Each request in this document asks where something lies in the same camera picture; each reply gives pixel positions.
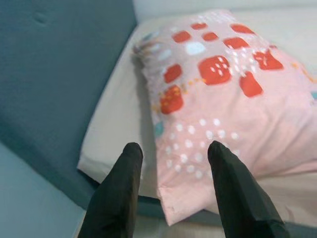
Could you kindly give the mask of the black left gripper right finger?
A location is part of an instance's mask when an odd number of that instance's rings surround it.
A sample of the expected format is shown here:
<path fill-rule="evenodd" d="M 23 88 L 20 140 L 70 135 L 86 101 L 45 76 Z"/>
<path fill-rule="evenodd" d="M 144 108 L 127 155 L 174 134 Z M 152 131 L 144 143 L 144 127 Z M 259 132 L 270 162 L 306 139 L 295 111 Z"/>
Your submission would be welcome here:
<path fill-rule="evenodd" d="M 208 148 L 217 206 L 227 238 L 288 238 L 277 209 L 248 168 L 218 141 Z"/>

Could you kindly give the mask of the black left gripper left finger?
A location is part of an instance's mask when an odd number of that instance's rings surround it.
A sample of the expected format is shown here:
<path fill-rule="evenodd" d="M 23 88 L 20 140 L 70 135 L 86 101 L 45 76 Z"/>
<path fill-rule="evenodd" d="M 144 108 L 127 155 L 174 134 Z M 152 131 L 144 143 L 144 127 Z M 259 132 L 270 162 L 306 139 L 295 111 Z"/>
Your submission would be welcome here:
<path fill-rule="evenodd" d="M 140 145 L 126 144 L 90 200 L 83 221 L 84 238 L 133 237 L 142 162 Z"/>

